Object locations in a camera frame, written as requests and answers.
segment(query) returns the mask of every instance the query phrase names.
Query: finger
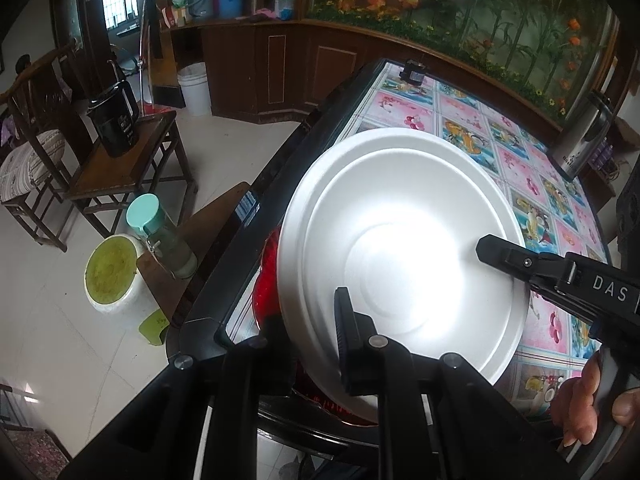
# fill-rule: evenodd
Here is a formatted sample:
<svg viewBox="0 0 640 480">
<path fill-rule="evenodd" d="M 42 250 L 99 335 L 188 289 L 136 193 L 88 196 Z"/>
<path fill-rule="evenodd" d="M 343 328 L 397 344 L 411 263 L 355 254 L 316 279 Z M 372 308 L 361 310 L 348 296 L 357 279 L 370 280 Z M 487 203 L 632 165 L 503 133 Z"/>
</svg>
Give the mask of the finger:
<svg viewBox="0 0 640 480">
<path fill-rule="evenodd" d="M 574 386 L 578 381 L 578 377 L 567 379 L 556 393 L 551 401 L 551 420 L 556 426 L 564 428 L 564 422 L 569 415 L 569 403 L 574 394 Z"/>
<path fill-rule="evenodd" d="M 598 427 L 598 415 L 593 408 L 593 394 L 584 387 L 585 381 L 580 379 L 574 386 L 574 394 L 569 403 L 568 427 L 583 444 L 592 441 Z"/>
<path fill-rule="evenodd" d="M 640 415 L 640 388 L 620 395 L 613 403 L 611 413 L 613 420 L 621 426 L 631 426 Z"/>
<path fill-rule="evenodd" d="M 587 364 L 582 369 L 582 376 L 580 382 L 582 383 L 582 389 L 585 393 L 593 395 L 600 384 L 600 361 L 599 352 L 593 354 Z"/>
<path fill-rule="evenodd" d="M 565 432 L 565 434 L 564 434 L 564 437 L 562 438 L 562 445 L 564 447 L 569 447 L 569 446 L 572 446 L 573 444 L 575 444 L 577 440 L 578 439 L 571 432 L 571 430 L 567 430 Z"/>
</svg>

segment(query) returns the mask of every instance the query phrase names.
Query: wooden stool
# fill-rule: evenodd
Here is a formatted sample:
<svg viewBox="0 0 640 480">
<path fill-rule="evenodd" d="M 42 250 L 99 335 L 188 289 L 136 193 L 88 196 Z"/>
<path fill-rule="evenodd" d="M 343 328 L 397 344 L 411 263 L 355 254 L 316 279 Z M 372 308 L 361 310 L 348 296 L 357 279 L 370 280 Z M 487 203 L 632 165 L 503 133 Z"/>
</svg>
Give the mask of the wooden stool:
<svg viewBox="0 0 640 480">
<path fill-rule="evenodd" d="M 65 194 L 65 198 L 73 201 L 82 215 L 105 238 L 114 234 L 122 212 L 129 207 L 129 195 L 153 193 L 160 182 L 184 180 L 187 183 L 178 224 L 193 212 L 198 187 L 184 153 L 175 123 L 175 111 L 140 117 L 134 127 L 139 134 L 138 142 L 118 158 L 110 157 L 100 140 L 96 140 L 93 151 L 72 177 L 69 190 Z M 154 157 L 158 150 L 162 157 L 156 163 Z M 182 174 L 163 177 L 162 171 L 173 152 Z M 153 167 L 154 175 L 153 178 L 145 179 L 149 167 Z M 122 199 L 116 199 L 115 195 L 118 194 L 123 195 Z M 117 211 L 116 217 L 111 228 L 107 229 L 95 213 L 114 210 Z"/>
</svg>

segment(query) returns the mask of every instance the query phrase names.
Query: aquarium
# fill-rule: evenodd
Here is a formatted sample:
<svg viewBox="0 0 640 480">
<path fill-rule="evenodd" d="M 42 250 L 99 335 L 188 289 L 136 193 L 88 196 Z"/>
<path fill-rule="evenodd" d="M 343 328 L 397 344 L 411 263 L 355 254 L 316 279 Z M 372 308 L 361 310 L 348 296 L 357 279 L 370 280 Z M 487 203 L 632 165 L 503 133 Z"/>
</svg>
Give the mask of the aquarium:
<svg viewBox="0 0 640 480">
<path fill-rule="evenodd" d="M 415 41 L 499 80 L 562 124 L 614 28 L 604 0 L 311 0 L 307 17 Z"/>
</svg>

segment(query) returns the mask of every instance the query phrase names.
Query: white floor tile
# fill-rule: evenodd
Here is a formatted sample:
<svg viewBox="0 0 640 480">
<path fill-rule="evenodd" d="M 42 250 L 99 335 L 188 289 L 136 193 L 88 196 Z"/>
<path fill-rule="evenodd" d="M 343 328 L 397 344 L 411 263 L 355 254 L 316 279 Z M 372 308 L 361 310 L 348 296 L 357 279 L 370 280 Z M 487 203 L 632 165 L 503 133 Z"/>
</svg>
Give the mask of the white floor tile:
<svg viewBox="0 0 640 480">
<path fill-rule="evenodd" d="M 82 114 L 86 104 L 80 109 Z M 89 119 L 82 120 L 95 138 Z M 199 188 L 195 210 L 238 182 L 251 183 L 298 126 L 196 118 L 186 110 L 178 111 L 177 121 Z M 77 161 L 70 150 L 64 160 L 73 173 Z M 177 174 L 173 157 L 166 171 Z M 158 192 L 163 201 L 179 205 L 184 188 L 161 184 Z M 100 214 L 105 225 L 112 217 Z M 125 333 L 91 307 L 84 267 L 102 238 L 81 216 L 65 233 L 66 253 L 40 246 L 0 208 L 0 375 L 18 387 L 29 383 L 42 396 L 34 411 L 75 454 L 166 366 L 166 355 L 163 347 Z M 269 449 L 263 451 L 269 463 L 261 469 L 267 480 L 282 446 L 268 441 L 260 448 Z"/>
<path fill-rule="evenodd" d="M 101 242 L 102 237 L 89 222 L 84 217 L 78 218 L 68 250 L 60 255 L 49 273 L 45 291 L 108 367 L 124 330 L 95 310 L 84 292 L 86 263 Z"/>
<path fill-rule="evenodd" d="M 95 408 L 94 420 L 89 428 L 89 438 L 91 440 L 111 419 L 131 402 L 136 396 L 133 386 L 128 384 L 123 378 L 113 370 L 109 370 L 102 385 L 98 405 Z"/>
<path fill-rule="evenodd" d="M 324 462 L 324 458 L 312 455 L 311 462 L 314 464 L 314 469 L 318 471 L 318 468 L 322 465 L 322 462 Z"/>
<path fill-rule="evenodd" d="M 260 462 L 257 463 L 255 469 L 255 480 L 268 480 L 271 472 L 273 471 L 273 467 L 262 464 Z"/>
<path fill-rule="evenodd" d="M 273 468 L 268 480 L 280 480 L 280 471 L 278 470 L 278 468 Z"/>
<path fill-rule="evenodd" d="M 258 434 L 257 460 L 273 467 L 282 451 L 282 444 Z"/>
<path fill-rule="evenodd" d="M 18 376 L 38 396 L 38 415 L 71 454 L 86 441 L 107 366 L 44 292 L 33 307 Z"/>
<path fill-rule="evenodd" d="M 141 335 L 127 332 L 118 346 L 111 368 L 137 393 L 166 365 L 164 346 L 150 345 Z"/>
<path fill-rule="evenodd" d="M 289 447 L 289 446 L 282 446 L 282 450 L 278 455 L 278 459 L 276 460 L 276 463 L 273 465 L 274 468 L 280 469 L 285 464 L 288 464 L 289 462 L 293 462 L 299 453 L 300 452 L 297 449 L 293 449 L 292 447 Z"/>
</svg>

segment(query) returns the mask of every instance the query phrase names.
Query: stainless steel thermos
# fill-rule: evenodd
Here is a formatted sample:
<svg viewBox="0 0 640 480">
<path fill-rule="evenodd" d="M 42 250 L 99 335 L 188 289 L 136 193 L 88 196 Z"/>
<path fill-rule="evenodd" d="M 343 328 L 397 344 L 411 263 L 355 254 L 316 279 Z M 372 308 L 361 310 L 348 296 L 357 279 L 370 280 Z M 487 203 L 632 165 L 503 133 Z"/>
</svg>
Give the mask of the stainless steel thermos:
<svg viewBox="0 0 640 480">
<path fill-rule="evenodd" d="M 547 153 L 549 161 L 567 181 L 578 175 L 607 135 L 612 120 L 609 99 L 595 90 L 589 92 L 562 130 L 559 142 Z"/>
</svg>

